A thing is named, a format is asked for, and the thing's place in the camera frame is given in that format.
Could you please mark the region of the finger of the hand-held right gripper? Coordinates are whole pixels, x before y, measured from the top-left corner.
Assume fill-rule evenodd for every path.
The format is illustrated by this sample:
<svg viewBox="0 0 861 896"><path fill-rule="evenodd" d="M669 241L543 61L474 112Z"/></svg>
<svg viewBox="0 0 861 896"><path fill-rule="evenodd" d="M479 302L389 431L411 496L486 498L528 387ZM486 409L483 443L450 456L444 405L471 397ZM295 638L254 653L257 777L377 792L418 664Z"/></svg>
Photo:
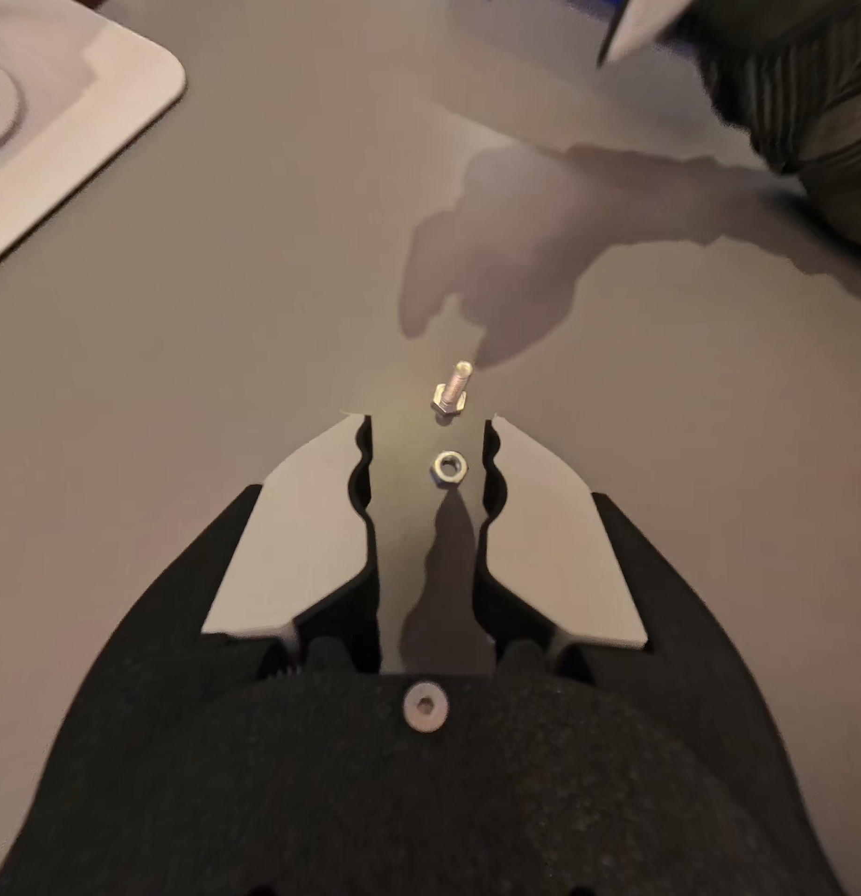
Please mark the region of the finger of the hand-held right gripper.
<svg viewBox="0 0 861 896"><path fill-rule="evenodd" d="M597 56L597 66L619 61L656 43L693 6L692 1L618 1Z"/></svg>

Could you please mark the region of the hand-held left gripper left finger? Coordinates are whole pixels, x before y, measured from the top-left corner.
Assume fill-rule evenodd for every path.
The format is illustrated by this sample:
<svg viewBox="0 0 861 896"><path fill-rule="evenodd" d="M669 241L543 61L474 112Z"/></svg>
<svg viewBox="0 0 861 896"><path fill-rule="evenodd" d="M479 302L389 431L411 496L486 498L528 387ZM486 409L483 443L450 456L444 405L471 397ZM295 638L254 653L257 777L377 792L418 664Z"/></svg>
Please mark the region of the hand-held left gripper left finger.
<svg viewBox="0 0 861 896"><path fill-rule="evenodd" d="M202 634L272 638L297 659L337 639L358 671L379 672L372 457L371 418L349 414L266 477Z"/></svg>

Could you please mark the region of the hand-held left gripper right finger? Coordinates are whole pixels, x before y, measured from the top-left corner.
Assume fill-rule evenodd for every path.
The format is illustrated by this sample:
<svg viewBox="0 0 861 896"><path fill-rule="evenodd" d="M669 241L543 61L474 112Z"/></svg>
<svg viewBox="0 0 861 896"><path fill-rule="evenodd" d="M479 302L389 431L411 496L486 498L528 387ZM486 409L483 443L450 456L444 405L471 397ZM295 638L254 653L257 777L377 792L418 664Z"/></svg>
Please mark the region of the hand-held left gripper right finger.
<svg viewBox="0 0 861 896"><path fill-rule="evenodd" d="M499 414L481 460L472 612L497 658L517 642L555 662L573 647L643 650L648 633L581 476Z"/></svg>

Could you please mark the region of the silver hex bolt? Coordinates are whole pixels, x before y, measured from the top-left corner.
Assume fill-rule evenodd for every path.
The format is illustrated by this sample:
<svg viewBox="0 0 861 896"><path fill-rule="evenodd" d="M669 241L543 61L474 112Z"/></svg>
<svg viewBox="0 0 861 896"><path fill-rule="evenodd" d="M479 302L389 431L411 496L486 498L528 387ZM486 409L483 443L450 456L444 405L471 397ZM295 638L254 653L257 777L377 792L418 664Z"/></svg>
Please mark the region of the silver hex bolt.
<svg viewBox="0 0 861 896"><path fill-rule="evenodd" d="M461 415L467 401L467 386L473 373L469 361L458 362L448 379L436 386L432 399L432 409L439 419L450 419Z"/></svg>

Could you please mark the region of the person's right forearm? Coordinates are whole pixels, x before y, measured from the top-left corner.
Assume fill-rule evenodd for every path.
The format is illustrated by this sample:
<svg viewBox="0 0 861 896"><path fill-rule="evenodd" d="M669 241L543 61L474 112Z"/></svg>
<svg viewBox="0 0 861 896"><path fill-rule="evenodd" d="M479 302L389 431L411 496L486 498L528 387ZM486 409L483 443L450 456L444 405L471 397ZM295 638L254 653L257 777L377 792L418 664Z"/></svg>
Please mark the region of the person's right forearm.
<svg viewBox="0 0 861 896"><path fill-rule="evenodd" d="M693 2L679 33L716 115L861 249L861 1Z"/></svg>

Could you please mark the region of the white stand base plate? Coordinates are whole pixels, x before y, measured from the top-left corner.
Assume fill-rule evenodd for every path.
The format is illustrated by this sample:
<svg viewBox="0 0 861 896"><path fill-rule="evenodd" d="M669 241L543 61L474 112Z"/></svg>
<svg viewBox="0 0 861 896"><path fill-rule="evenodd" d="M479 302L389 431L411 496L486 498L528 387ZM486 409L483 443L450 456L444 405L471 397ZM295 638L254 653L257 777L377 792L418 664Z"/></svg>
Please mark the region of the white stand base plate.
<svg viewBox="0 0 861 896"><path fill-rule="evenodd" d="M0 257L186 80L171 52L82 2L0 1Z"/></svg>

